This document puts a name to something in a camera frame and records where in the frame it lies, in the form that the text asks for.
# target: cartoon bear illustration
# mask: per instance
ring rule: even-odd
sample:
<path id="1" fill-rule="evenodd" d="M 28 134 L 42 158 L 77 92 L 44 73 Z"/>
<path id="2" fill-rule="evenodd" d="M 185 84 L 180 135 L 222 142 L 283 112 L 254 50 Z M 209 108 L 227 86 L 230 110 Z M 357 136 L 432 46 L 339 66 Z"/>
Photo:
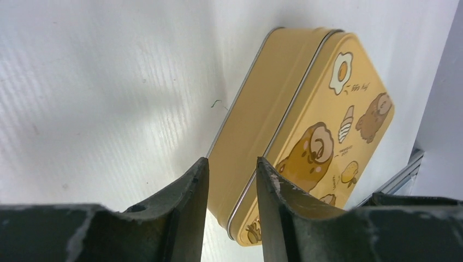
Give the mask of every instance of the cartoon bear illustration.
<path id="1" fill-rule="evenodd" d="M 376 132 L 383 125 L 391 108 L 391 99 L 386 93 L 381 93 L 371 102 L 366 113 L 359 118 L 355 128 L 360 131 L 361 137 L 367 144 L 373 142 Z"/>
<path id="2" fill-rule="evenodd" d="M 294 145 L 289 156 L 275 169 L 301 189 L 309 192 L 327 173 L 333 159 L 334 142 L 327 125 L 309 127 Z"/>
<path id="3" fill-rule="evenodd" d="M 331 206 L 336 205 L 336 196 L 334 194 L 328 194 L 322 198 L 320 198 L 320 201 L 323 203 L 326 203 Z"/>

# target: cartoon character illustration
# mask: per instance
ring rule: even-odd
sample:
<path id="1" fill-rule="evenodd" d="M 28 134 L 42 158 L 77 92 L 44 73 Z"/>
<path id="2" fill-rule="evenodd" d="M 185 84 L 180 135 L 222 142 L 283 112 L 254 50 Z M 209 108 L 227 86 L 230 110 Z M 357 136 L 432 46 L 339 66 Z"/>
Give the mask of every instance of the cartoon character illustration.
<path id="1" fill-rule="evenodd" d="M 334 89 L 338 96 L 344 85 L 351 78 L 352 71 L 352 53 L 339 53 L 334 61 L 333 75 L 331 76 L 330 88 Z"/>
<path id="2" fill-rule="evenodd" d="M 322 198 L 320 198 L 321 202 L 327 203 L 328 205 L 335 206 L 336 205 L 336 196 L 333 194 L 328 194 Z"/>
<path id="3" fill-rule="evenodd" d="M 247 231 L 247 238 L 249 239 L 249 242 L 251 244 L 257 244 L 262 240 L 262 238 L 260 237 L 259 217 L 257 217 L 256 220 L 254 220 L 254 222 L 252 222 L 251 225 L 248 225 L 246 227 L 246 231 Z"/>
<path id="4" fill-rule="evenodd" d="M 359 163 L 357 163 L 357 161 L 350 162 L 341 173 L 341 182 L 349 183 L 347 187 L 350 187 L 352 184 L 357 184 L 357 178 L 355 178 L 355 176 L 358 172 Z"/>
<path id="5" fill-rule="evenodd" d="M 392 101 L 386 93 L 379 94 L 370 104 L 366 113 L 359 119 L 355 128 L 367 144 L 373 142 L 376 132 L 383 125 L 392 108 Z"/>
<path id="6" fill-rule="evenodd" d="M 354 122 L 354 106 L 351 105 L 344 116 L 344 119 L 341 122 L 341 127 L 339 128 L 338 141 L 339 144 L 342 144 L 347 134 L 351 130 L 352 122 Z"/>
<path id="7" fill-rule="evenodd" d="M 289 156 L 275 169 L 301 189 L 309 192 L 327 173 L 333 159 L 334 142 L 323 122 L 309 127 Z"/>

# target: lemon illustration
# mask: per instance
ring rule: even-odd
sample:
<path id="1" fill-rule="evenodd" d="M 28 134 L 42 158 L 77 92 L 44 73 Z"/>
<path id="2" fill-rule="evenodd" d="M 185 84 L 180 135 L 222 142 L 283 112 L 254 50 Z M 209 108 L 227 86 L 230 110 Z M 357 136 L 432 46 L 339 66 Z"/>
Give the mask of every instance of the lemon illustration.
<path id="1" fill-rule="evenodd" d="M 352 184 L 357 183 L 357 178 L 355 175 L 359 172 L 359 163 L 357 161 L 350 162 L 344 171 L 341 173 L 341 182 L 349 183 L 347 187 L 350 187 Z"/>

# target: tin box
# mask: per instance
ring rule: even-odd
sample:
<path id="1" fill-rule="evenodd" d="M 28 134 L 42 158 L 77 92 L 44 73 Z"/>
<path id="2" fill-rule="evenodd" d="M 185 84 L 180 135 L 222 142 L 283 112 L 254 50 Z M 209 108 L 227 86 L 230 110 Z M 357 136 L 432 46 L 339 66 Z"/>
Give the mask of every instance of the tin box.
<path id="1" fill-rule="evenodd" d="M 264 40 L 208 153 L 208 208 L 231 239 L 260 244 L 256 159 L 343 208 L 394 114 L 354 34 L 277 28 Z"/>

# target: white surface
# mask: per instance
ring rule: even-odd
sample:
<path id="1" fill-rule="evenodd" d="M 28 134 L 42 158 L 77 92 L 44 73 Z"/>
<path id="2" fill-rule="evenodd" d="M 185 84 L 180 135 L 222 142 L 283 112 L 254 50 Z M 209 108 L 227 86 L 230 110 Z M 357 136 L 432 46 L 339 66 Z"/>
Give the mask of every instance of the white surface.
<path id="1" fill-rule="evenodd" d="M 396 104 L 354 205 L 406 165 L 457 2 L 1 1 L 0 201 L 124 210 L 207 152 L 269 30 L 326 26 L 358 34 Z M 262 249 L 208 215 L 203 261 L 239 259 Z"/>
<path id="2" fill-rule="evenodd" d="M 455 19 L 442 54 L 428 104 L 419 128 L 418 146 L 425 151 L 414 195 L 432 195 L 463 200 L 463 169 L 461 149 L 463 139 L 463 2 Z"/>

